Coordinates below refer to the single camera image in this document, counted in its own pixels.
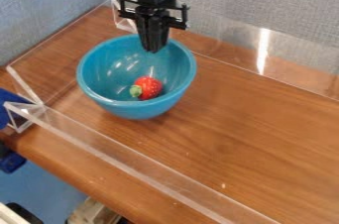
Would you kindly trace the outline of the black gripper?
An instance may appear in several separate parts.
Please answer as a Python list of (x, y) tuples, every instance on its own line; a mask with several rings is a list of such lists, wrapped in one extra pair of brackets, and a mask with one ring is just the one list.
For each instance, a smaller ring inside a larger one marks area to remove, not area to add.
[(154, 51), (167, 45), (170, 28), (185, 30), (189, 27), (186, 3), (178, 0), (118, 0), (119, 16), (135, 20), (138, 35), (144, 49), (151, 52), (150, 21), (154, 21)]

